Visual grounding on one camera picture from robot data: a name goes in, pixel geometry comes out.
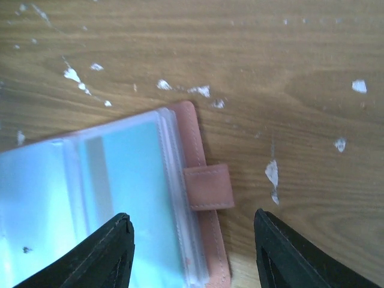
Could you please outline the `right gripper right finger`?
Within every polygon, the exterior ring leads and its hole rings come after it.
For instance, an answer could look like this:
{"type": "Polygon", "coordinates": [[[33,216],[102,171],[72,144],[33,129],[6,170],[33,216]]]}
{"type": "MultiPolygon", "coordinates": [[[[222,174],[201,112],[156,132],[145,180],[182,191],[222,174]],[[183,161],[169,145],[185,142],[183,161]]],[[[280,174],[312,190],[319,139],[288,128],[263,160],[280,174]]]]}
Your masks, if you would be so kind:
{"type": "Polygon", "coordinates": [[[274,214],[254,217],[262,287],[377,287],[312,244],[274,214]]]}

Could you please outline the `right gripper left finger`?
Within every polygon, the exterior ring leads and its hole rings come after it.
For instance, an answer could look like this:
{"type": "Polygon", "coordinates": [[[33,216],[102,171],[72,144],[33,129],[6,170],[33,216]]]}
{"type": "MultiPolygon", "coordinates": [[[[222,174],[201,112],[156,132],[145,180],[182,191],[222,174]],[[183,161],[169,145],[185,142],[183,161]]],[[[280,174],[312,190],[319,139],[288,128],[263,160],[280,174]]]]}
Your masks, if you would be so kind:
{"type": "Polygon", "coordinates": [[[51,265],[17,287],[128,287],[134,258],[134,227],[118,213],[51,265]]]}

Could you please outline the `teal VIP card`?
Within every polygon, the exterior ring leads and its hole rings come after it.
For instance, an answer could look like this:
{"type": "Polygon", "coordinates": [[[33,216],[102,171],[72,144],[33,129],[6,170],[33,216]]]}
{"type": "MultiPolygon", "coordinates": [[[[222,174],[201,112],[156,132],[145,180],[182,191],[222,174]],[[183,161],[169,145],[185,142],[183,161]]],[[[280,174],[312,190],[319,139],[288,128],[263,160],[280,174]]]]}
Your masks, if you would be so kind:
{"type": "Polygon", "coordinates": [[[78,145],[89,226],[130,216],[134,259],[130,287],[185,287],[178,233],[158,125],[144,122],[78,145]]]}

